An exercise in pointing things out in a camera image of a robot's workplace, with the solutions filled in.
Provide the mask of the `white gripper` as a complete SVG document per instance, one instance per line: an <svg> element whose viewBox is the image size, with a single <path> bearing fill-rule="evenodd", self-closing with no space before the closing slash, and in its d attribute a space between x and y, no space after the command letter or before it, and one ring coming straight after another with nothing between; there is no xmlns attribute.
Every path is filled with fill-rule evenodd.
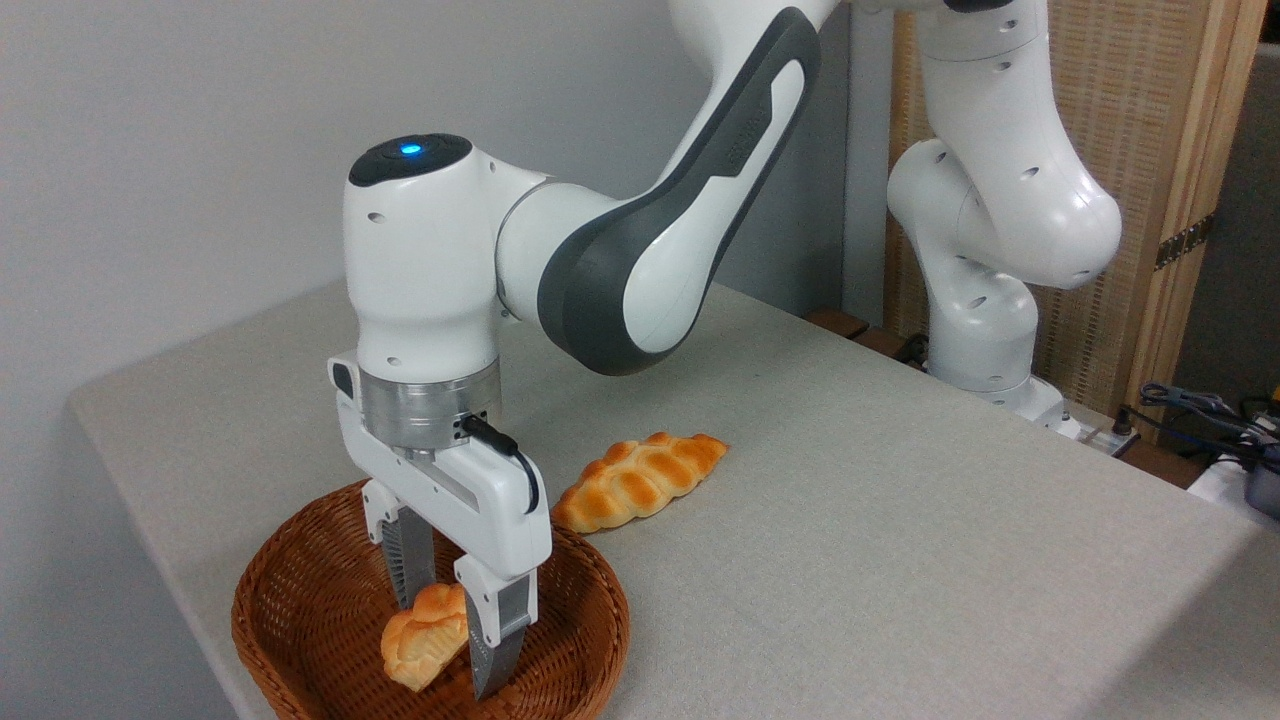
<svg viewBox="0 0 1280 720"><path fill-rule="evenodd" d="M362 488L367 537L381 547L397 602L412 609L436 582L433 527L467 555L465 588L475 700L506 685L538 620L538 570L550 555L543 484L516 457L465 428L500 414L500 365L436 383L397 383L352 355L328 363L348 455Z"/></svg>

